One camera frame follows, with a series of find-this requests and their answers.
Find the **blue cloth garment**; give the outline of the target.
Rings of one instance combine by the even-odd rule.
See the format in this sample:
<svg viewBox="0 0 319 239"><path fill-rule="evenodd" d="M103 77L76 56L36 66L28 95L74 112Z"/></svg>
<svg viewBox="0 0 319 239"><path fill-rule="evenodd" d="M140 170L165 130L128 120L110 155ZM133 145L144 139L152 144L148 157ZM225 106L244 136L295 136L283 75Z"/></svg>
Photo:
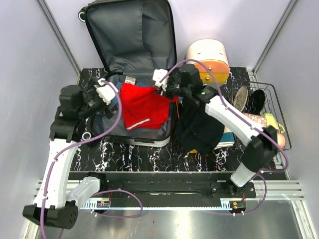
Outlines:
<svg viewBox="0 0 319 239"><path fill-rule="evenodd" d="M123 85L122 82L118 82L118 83L115 85L115 87L116 87L118 90L120 90L121 87L122 87L122 85ZM137 83L135 83L135 86L147 87L147 85L146 85L145 83L142 83L142 82L137 82ZM114 106L114 105L116 105L117 103L118 103L118 100L117 100L116 97L114 97L114 98L112 99L112 101L111 101L111 106Z"/></svg>

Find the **red cloth garment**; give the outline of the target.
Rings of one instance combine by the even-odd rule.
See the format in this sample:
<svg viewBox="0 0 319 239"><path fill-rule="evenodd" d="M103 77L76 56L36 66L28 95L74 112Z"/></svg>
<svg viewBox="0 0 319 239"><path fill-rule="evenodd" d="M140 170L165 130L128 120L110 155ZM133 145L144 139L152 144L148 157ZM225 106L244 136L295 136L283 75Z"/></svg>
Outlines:
<svg viewBox="0 0 319 239"><path fill-rule="evenodd" d="M169 117L169 107L179 97L169 99L156 93L156 87L142 87L124 83L120 89L124 126L159 129Z"/></svg>

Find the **dark navy garment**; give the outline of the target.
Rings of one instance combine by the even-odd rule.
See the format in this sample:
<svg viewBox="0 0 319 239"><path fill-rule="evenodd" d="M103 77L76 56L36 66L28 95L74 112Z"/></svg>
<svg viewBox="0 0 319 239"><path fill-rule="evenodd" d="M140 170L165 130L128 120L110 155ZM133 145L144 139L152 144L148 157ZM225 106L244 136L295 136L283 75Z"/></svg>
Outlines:
<svg viewBox="0 0 319 239"><path fill-rule="evenodd" d="M175 135L186 152L196 150L202 155L212 152L224 134L225 126L196 107L188 98L182 101L182 113L175 128Z"/></svg>

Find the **white black space suitcase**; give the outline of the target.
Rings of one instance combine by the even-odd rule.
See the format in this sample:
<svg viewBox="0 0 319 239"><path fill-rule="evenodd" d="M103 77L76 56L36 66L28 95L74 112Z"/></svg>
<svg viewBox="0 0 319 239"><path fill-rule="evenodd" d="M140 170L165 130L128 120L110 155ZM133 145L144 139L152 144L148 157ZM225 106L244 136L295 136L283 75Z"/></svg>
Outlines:
<svg viewBox="0 0 319 239"><path fill-rule="evenodd" d="M102 78L116 85L134 80L152 86L155 69L169 70L176 64L175 33L171 7L166 0L96 0L78 12L103 63ZM175 106L159 129L128 131L118 112L108 119L94 115L87 121L92 135L111 126L109 142L149 147L168 144L176 120Z"/></svg>

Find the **teal cream cartoon towel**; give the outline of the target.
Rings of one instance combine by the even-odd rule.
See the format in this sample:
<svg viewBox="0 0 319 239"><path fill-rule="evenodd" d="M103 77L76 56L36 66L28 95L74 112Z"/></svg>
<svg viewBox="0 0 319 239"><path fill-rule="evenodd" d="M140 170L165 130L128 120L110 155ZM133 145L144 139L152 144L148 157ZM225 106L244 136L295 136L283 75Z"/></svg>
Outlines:
<svg viewBox="0 0 319 239"><path fill-rule="evenodd" d="M234 138L233 132L229 128L225 127L223 136L220 142L215 147L215 149L220 149L224 147L232 147L234 143L235 143L235 138Z"/></svg>

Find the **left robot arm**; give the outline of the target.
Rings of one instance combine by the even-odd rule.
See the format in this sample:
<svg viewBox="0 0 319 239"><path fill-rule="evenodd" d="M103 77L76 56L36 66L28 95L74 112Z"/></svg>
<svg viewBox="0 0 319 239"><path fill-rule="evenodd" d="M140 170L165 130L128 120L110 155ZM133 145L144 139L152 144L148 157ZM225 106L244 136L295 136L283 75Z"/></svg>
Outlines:
<svg viewBox="0 0 319 239"><path fill-rule="evenodd" d="M31 222L45 227L71 229L74 227L79 209L93 195L103 197L108 190L107 179L101 173L88 173L82 182L70 193L66 192L73 157L78 147L91 143L110 133L92 137L86 132L86 119L113 98L118 98L118 89L104 79L98 81L92 91L90 104L78 85L69 85L61 89L60 105L55 120L50 127L49 157L40 189L31 205L23 208L22 215Z"/></svg>

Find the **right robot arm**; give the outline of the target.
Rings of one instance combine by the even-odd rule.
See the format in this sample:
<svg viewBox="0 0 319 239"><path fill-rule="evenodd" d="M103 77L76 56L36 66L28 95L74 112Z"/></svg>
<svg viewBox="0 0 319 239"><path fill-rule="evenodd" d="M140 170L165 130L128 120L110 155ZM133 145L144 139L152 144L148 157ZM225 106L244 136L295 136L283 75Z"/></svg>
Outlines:
<svg viewBox="0 0 319 239"><path fill-rule="evenodd" d="M182 97L183 112L177 122L175 135L187 151L195 149L207 155L220 142L225 128L245 145L242 160L230 176L226 191L231 197L244 192L244 186L277 155L277 130L263 127L226 101L220 90L204 85L199 70L193 64L164 70L155 80L162 96Z"/></svg>

